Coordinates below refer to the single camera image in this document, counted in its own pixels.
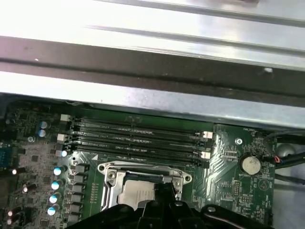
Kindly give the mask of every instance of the cable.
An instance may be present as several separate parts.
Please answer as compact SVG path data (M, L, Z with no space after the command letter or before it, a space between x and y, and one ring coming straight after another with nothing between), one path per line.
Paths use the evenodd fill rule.
M293 183L293 184L297 184L297 185L304 185L305 186L305 180L300 179L300 178L296 178L296 177L286 177L286 176L282 176L282 175L279 175L279 174L275 174L275 179L285 181L285 182L289 182L289 183Z
M303 164L303 163L305 163L305 160L298 160L298 161L293 161L293 162L289 162L289 163L284 162L282 164L276 164L275 169L297 166L297 165L300 165L300 164Z
M273 137L281 136L281 135L299 135L299 134L305 134L305 130L285 130L285 131L279 131L279 132L274 132L269 135L267 135L263 139L263 144L266 147L267 151L272 155L275 156L274 151L272 148L269 146L268 140Z

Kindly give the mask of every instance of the ram slot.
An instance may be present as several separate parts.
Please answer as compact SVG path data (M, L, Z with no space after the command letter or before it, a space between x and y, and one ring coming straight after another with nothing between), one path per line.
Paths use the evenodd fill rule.
M202 162L200 160L196 159L190 159L190 158L185 158L185 157L172 157L172 156L161 156L157 154L142 154L142 153L135 153L135 152L128 152L128 151L114 151L114 150L109 150L106 148L96 148L92 146L73 146L71 148L73 152L88 152L88 153L97 153L97 154L105 154L107 153L108 156L125 156L127 158L141 158L141 159L154 159L154 160L159 160L159 161L167 161L169 163L172 162L178 162L178 163L187 163L187 164L193 164L193 165L201 165Z
M175 141L183 141L193 143L196 141L204 141L201 136L195 135L195 131L184 132L178 130L158 130L153 128L141 128L131 127L131 125L124 124L108 124L102 122L89 122L84 119L80 119L80 122L72 123L74 126L82 128L83 131L94 132L108 132L108 133L121 133L126 135L144 136L160 139L171 139Z
M183 151L187 153L193 153L197 150L198 147L194 144L184 143L184 142L175 142L168 140L159 140L143 137L133 137L125 135L114 135L107 133L97 133L97 136L91 137L88 136L88 132L72 132L72 140L76 139L86 140L86 141L95 141L95 142L105 142L105 143L116 143L116 144L125 144L131 146L144 146L144 147L153 147L158 149L169 149L176 151Z
M116 154L129 154L129 155L142 155L142 156L156 156L156 157L166 157L172 160L176 158L182 159L191 159L191 160L198 160L198 154L189 154L179 151L169 151L169 150L160 150L160 149L153 149L153 148L143 148L143 147L135 147L135 146L126 146L120 144L110 144L110 143L103 143L103 142L93 142L93 141L81 141L75 140L71 142L73 147L81 147L84 149L90 148L91 150L101 150L104 152L112 152Z

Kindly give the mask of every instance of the chip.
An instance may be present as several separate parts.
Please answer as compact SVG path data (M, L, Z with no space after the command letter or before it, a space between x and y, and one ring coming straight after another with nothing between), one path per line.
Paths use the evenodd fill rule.
M38 162L38 156L33 155L33 156L32 156L32 161L33 161L33 162Z
M49 221L48 220L40 220L40 226L42 227L47 227L49 226Z
M43 182L44 182L45 184L51 183L51 177L44 177L44 178L43 178Z
M33 202L34 202L34 199L33 199L33 198L28 198L28 199L27 199L27 203L28 203L28 204L32 204Z

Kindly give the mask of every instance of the green circuit board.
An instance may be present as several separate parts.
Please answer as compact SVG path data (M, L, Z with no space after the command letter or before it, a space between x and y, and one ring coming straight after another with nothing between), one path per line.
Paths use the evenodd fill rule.
M16 137L5 144L15 151L25 150L18 156L18 166L26 167L29 172L19 175L15 192L9 195L9 204L2 208L4 212L18 205L32 208L32 220L24 228L68 226L73 166L79 163L89 167L79 220L100 212L104 175L97 171L97 166L118 160L165 165L191 174L193 180L183 186L182 200L196 209L214 203L262 223L271 223L274 164L262 161L260 172L255 175L245 173L240 166L245 155L270 156L263 145L262 130L32 102L11 104L8 113L13 114L14 122L4 126L15 131ZM61 122L62 114L69 115L72 123ZM38 135L41 121L48 124L43 137ZM130 131L138 129L142 132L133 132L133 136ZM90 138L93 133L98 137ZM212 133L213 137L202 138L203 133ZM58 134L76 139L72 138L74 142L69 145L59 143ZM63 149L69 152L65 158L57 155ZM198 156L200 152L210 154L211 158ZM68 172L55 176L54 167L62 165L69 168ZM51 183L57 179L66 182L59 190L62 195L59 210L49 216L47 211L52 204L48 200L54 193ZM19 190L27 182L37 184L37 189L24 195Z

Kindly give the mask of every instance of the metal panel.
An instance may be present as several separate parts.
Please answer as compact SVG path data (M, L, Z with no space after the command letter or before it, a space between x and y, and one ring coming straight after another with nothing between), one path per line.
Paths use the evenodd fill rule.
M305 108L0 72L0 92L250 126L305 128Z
M151 7L88 0L7 0L0 10L0 21L5 21L0 35L305 68L305 30L300 24L175 11L174 5Z

